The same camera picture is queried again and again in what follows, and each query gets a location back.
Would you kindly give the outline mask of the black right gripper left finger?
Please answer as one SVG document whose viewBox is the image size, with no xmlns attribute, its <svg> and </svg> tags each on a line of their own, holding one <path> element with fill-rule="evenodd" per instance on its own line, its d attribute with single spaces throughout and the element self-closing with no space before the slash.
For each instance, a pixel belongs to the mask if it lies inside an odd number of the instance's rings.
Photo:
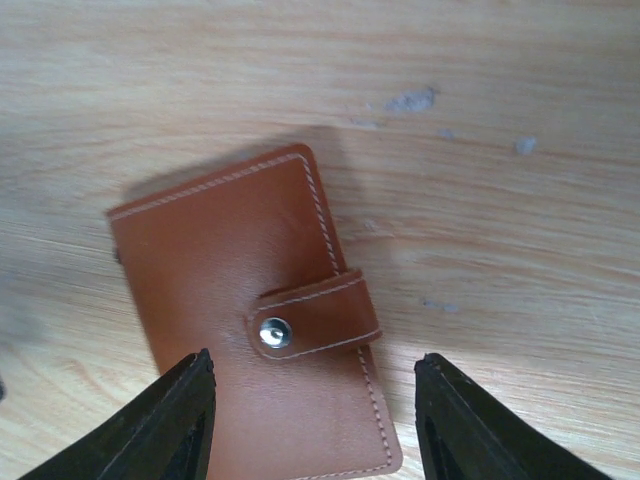
<svg viewBox="0 0 640 480">
<path fill-rule="evenodd" d="M 25 479 L 205 479 L 216 410 L 214 364 L 184 357 L 102 425 Z"/>
</svg>

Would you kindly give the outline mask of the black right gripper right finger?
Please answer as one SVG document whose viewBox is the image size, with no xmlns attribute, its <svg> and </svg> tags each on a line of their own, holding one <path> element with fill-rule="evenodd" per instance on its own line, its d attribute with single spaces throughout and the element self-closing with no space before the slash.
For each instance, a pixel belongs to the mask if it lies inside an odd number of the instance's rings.
<svg viewBox="0 0 640 480">
<path fill-rule="evenodd" d="M 606 479 L 524 422 L 438 353 L 415 364 L 416 430 L 427 479 Z"/>
</svg>

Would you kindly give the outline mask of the brown leather card holder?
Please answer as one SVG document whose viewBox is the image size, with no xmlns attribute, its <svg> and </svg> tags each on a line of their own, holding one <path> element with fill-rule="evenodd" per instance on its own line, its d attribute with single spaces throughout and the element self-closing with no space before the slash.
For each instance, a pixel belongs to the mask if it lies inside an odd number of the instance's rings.
<svg viewBox="0 0 640 480">
<path fill-rule="evenodd" d="M 212 479 L 397 471 L 364 276 L 311 149 L 290 145 L 118 206 L 116 250 L 160 371 L 207 349 Z"/>
</svg>

